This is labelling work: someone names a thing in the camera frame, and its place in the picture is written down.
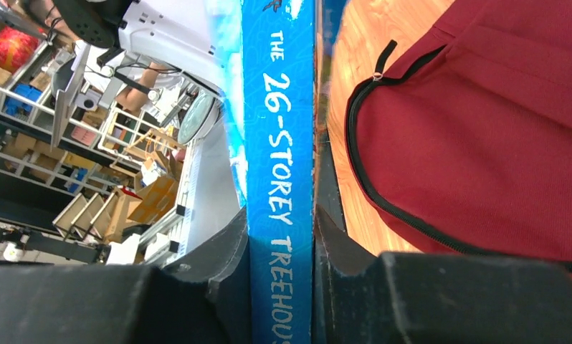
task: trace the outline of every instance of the red lantern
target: red lantern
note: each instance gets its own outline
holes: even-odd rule
[[[16,72],[35,53],[39,40],[23,32],[6,27],[0,31],[0,67]]]

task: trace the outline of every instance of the metal shelving unit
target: metal shelving unit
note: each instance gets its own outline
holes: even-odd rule
[[[142,264],[166,266],[226,226],[241,209],[231,179],[227,138],[217,123],[203,139],[189,143],[175,206],[139,239]]]
[[[49,101],[52,98],[50,86],[47,86],[44,90],[42,90],[42,94],[36,101],[32,101],[26,97],[18,95],[14,91],[18,84],[28,84],[28,81],[32,78],[32,76],[36,75],[36,73],[42,69],[42,66],[45,66],[52,61],[53,54],[54,51],[48,45],[48,43],[42,42],[35,50],[32,58],[11,76],[6,86],[0,87],[0,115],[9,118],[10,120],[19,124],[28,126],[30,128],[35,128],[49,135],[51,135],[52,132],[52,120],[54,115],[54,110],[49,106]],[[32,106],[32,110],[25,116],[25,118],[22,116],[10,116],[4,112],[4,105],[8,98],[12,98],[24,104],[30,105]],[[75,119],[70,120],[70,125],[72,128],[78,126],[87,130],[96,130],[86,123]],[[11,135],[9,130],[6,132],[6,135]],[[65,152],[53,169],[44,168],[35,164],[39,158],[39,153],[27,154],[22,159],[4,154],[1,152],[1,149],[4,146],[3,143],[5,141],[5,137],[6,136],[0,138],[0,173],[8,174],[10,176],[14,176],[16,178],[26,180],[36,185],[50,188],[54,191],[58,191],[60,193],[68,194],[71,196],[78,194],[84,188],[104,195],[108,195],[110,193],[110,188],[116,185],[116,183],[112,182],[108,176],[104,176],[99,173],[99,170],[102,166],[98,163],[94,164],[94,166],[85,174],[85,177],[83,177],[82,180],[77,180],[74,178],[74,176],[79,172],[79,168],[77,166],[71,166],[65,163],[70,152]],[[84,145],[66,136],[62,139],[85,150],[94,151],[96,154],[104,156],[109,160],[114,160],[114,157],[111,155],[108,155],[102,151],[95,150],[93,144]],[[15,168],[15,171],[10,171],[10,169],[6,167],[6,164],[17,165],[17,168]],[[31,177],[30,173],[28,173],[30,171],[44,173],[49,177],[47,177],[45,181],[39,180],[38,178]],[[74,189],[73,187],[68,187],[72,184],[77,185],[77,187]]]

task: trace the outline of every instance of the person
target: person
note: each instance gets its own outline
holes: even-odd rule
[[[54,5],[53,0],[23,0],[23,9],[29,17],[38,25],[45,29],[53,28],[59,34],[69,37],[75,42],[75,54],[80,54],[85,47],[85,43],[79,38],[62,20],[60,12]],[[86,71],[84,78],[95,89],[104,92],[110,83],[110,78],[101,73],[101,67],[97,64],[97,58],[104,54],[107,50],[91,46],[90,54],[86,62]],[[110,60],[106,65],[112,68],[118,68],[125,52],[119,54],[116,58]],[[182,83],[182,77],[178,73],[170,73],[169,69],[165,66],[152,62],[147,68],[133,67],[127,74],[128,78],[136,81],[142,86],[149,88],[172,88],[178,87]],[[148,96],[139,90],[122,85],[115,101],[131,113],[138,113],[144,110],[150,113],[156,119],[158,110],[154,108],[153,103],[148,99]]]

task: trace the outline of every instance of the red backpack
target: red backpack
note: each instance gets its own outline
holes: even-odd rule
[[[424,252],[572,272],[572,0],[458,0],[348,102],[353,172]]]

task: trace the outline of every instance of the zipper pull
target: zipper pull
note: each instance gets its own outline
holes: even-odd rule
[[[385,63],[387,59],[390,57],[391,53],[394,52],[398,43],[393,39],[389,41],[387,47],[383,49],[383,51],[379,54],[379,58],[377,59],[377,63],[375,64],[375,72],[373,73],[373,81],[379,81],[383,79],[383,71],[385,70]]]

